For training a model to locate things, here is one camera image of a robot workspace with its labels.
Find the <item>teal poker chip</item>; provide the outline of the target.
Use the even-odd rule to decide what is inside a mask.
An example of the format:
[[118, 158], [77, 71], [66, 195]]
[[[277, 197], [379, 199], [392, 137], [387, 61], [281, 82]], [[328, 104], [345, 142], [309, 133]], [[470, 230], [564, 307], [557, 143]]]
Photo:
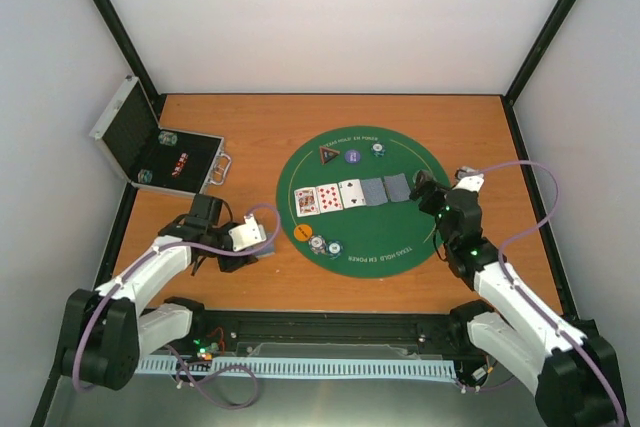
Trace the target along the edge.
[[383, 157], [386, 154], [386, 148], [382, 143], [374, 143], [371, 146], [371, 152], [376, 157]]

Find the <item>blue green poker chip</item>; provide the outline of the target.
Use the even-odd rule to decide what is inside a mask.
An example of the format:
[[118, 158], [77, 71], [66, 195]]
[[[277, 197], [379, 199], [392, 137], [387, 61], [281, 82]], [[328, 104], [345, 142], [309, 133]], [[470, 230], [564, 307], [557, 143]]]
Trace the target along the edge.
[[338, 240], [332, 240], [327, 243], [327, 255], [331, 258], [337, 258], [342, 255], [344, 247]]

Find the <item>blue big blind button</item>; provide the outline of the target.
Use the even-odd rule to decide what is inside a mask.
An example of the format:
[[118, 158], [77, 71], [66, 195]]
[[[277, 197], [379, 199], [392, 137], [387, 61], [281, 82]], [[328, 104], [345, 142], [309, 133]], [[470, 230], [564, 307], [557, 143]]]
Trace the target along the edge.
[[361, 161], [361, 153], [356, 149], [350, 149], [345, 152], [344, 159], [350, 165], [358, 164]]

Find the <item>white purple poker chip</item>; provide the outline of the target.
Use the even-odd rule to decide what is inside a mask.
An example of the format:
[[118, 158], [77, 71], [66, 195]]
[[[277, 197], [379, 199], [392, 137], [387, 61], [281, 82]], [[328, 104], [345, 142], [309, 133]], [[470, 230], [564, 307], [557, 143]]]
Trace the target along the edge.
[[321, 235], [314, 235], [308, 240], [308, 245], [312, 253], [316, 255], [327, 254], [327, 242]]

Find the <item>two of clubs card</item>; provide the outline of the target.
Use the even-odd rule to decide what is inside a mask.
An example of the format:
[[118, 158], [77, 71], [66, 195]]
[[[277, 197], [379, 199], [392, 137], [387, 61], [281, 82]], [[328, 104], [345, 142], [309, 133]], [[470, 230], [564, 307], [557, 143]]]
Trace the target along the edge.
[[345, 209], [363, 207], [366, 205], [366, 199], [359, 179], [341, 181], [338, 183], [338, 187], [343, 207]]

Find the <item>red black triangular all-in marker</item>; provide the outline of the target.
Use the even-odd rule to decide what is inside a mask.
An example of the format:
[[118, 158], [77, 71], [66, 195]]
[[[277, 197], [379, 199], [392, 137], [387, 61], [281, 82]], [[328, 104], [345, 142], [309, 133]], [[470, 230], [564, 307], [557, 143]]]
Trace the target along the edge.
[[322, 165], [326, 165], [327, 163], [331, 162], [332, 160], [335, 160], [337, 157], [340, 156], [340, 152], [338, 150], [327, 147], [327, 146], [320, 146], [319, 154], [320, 154], [320, 160]]

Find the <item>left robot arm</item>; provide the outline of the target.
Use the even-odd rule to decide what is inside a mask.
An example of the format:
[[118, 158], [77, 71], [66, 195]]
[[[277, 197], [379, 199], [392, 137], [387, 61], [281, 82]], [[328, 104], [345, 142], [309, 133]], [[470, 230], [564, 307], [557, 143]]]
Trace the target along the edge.
[[77, 391], [119, 390], [139, 361], [156, 350], [174, 342], [193, 350], [206, 342], [202, 303], [170, 297], [155, 309], [149, 304], [176, 276], [196, 273], [209, 258], [231, 273], [256, 262], [272, 243], [252, 212], [242, 221], [221, 222], [228, 208], [220, 198], [195, 195], [189, 211], [161, 228], [150, 247], [120, 274], [69, 296], [59, 336], [60, 371]]

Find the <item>blue playing card deck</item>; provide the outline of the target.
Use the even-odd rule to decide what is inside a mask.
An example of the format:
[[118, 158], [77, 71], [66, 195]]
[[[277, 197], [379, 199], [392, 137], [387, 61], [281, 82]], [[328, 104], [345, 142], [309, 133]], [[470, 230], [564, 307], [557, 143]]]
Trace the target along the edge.
[[267, 235], [266, 241], [256, 246], [254, 256], [258, 259], [261, 259], [274, 255], [276, 238], [277, 234], [275, 232], [269, 233]]

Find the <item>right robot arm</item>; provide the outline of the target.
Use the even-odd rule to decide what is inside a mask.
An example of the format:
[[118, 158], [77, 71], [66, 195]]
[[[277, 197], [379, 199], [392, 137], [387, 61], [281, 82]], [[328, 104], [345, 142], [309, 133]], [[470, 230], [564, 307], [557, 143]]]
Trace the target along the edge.
[[614, 347], [591, 320], [566, 320], [529, 288], [483, 234], [481, 171], [462, 169], [448, 187], [416, 173], [411, 200], [433, 217], [452, 273], [479, 300], [452, 310], [454, 337], [496, 359], [533, 396], [548, 426], [624, 426]]

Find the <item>diamonds number card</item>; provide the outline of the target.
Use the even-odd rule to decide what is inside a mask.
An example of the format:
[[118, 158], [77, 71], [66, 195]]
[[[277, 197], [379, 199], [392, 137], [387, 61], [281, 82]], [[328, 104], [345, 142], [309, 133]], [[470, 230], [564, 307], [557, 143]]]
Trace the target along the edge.
[[343, 209], [343, 202], [337, 183], [319, 185], [316, 187], [316, 192], [321, 213], [336, 212]]

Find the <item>orange small blind button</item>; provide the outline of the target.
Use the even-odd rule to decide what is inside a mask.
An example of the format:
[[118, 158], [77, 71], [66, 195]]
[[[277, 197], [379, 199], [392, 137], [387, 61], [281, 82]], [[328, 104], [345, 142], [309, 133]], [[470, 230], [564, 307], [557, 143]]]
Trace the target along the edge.
[[298, 224], [293, 229], [293, 236], [299, 242], [308, 242], [313, 235], [313, 228], [306, 223]]

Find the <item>king of diamonds card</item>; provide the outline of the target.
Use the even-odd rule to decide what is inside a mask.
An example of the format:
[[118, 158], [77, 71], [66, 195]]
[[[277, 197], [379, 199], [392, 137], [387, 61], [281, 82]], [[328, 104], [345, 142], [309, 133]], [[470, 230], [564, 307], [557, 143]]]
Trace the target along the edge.
[[314, 187], [302, 187], [294, 191], [295, 209], [298, 217], [308, 217], [320, 213], [317, 191]]

